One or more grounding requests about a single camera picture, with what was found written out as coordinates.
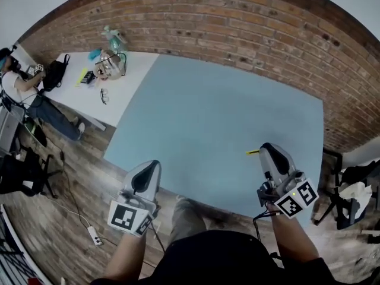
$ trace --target yellow marker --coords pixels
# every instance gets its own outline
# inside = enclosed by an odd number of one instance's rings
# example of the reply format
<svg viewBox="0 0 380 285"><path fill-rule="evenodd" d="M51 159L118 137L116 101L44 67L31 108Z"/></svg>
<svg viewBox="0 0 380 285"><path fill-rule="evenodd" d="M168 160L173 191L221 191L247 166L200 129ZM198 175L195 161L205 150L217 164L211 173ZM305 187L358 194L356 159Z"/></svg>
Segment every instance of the yellow marker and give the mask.
<svg viewBox="0 0 380 285"><path fill-rule="evenodd" d="M252 150L252 151L247 151L245 154L247 155L253 155L253 154L258 154L260 150Z"/></svg>
<svg viewBox="0 0 380 285"><path fill-rule="evenodd" d="M86 76L86 73L87 73L87 72L88 72L88 69L87 69L87 68L84 68L84 69L82 70L82 73L81 73L79 79L77 80L77 83L75 84L76 87L79 87L79 85L81 84L82 79L84 78L84 76Z"/></svg>

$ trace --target white shirt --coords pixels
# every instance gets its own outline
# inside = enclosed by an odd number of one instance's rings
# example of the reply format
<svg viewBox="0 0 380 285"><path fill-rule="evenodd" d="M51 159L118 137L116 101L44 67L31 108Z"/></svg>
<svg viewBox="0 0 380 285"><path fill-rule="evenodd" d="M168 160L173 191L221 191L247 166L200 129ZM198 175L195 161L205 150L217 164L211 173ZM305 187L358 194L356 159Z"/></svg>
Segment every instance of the white shirt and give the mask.
<svg viewBox="0 0 380 285"><path fill-rule="evenodd" d="M20 76L18 76L15 72L6 72L3 74L1 80L2 88L10 98L12 98L17 103L22 102L25 108L28 109L37 96L37 90L34 87L30 88L26 92L17 90L15 87L15 82L19 77Z"/></svg>

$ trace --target table leg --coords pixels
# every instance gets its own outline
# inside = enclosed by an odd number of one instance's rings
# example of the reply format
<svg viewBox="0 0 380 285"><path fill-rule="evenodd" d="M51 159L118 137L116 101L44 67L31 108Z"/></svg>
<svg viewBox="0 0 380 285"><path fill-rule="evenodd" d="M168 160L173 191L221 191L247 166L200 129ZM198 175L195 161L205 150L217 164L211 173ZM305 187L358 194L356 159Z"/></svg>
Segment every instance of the table leg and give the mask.
<svg viewBox="0 0 380 285"><path fill-rule="evenodd" d="M105 131L106 126L103 125L101 122L97 121L95 118L92 118L91 116L88 116L87 114L84 114L82 112L79 112L75 110L79 115L81 115L83 118L86 118L89 122L91 122L94 126L96 126L98 129L101 129L102 131Z"/></svg>

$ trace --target power strip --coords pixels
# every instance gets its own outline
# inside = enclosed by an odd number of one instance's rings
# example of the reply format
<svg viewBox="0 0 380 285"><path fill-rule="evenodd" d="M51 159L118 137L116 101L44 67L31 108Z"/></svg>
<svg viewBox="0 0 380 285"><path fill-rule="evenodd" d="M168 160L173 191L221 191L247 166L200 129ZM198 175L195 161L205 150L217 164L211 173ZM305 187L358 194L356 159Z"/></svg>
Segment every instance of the power strip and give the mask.
<svg viewBox="0 0 380 285"><path fill-rule="evenodd" d="M97 235L97 232L93 226L88 227L87 230L90 233L90 236L92 240L94 241L95 245L103 244L103 242L99 239L99 236Z"/></svg>

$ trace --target black bag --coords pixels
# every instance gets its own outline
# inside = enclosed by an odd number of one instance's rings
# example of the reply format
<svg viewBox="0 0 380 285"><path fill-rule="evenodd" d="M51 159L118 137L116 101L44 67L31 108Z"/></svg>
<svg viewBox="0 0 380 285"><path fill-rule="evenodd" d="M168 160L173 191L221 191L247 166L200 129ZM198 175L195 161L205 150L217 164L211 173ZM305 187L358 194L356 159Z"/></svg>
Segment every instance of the black bag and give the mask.
<svg viewBox="0 0 380 285"><path fill-rule="evenodd" d="M64 77L65 70L69 64L70 55L66 54L63 62L54 60L46 69L46 76L43 79L43 89L39 93L44 91L50 92L55 87L61 86L62 78Z"/></svg>

